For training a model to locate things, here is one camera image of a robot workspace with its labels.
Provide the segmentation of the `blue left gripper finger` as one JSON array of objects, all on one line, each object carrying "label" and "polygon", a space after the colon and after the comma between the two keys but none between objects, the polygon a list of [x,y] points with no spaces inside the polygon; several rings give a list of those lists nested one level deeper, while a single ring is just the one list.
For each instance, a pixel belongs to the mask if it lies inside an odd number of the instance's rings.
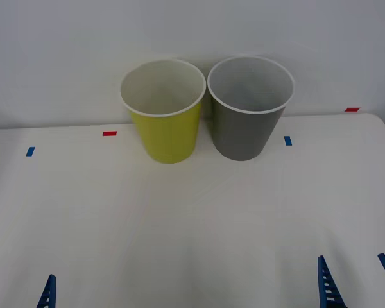
[{"label": "blue left gripper finger", "polygon": [[56,277],[49,275],[44,290],[40,296],[37,308],[56,307]]}]

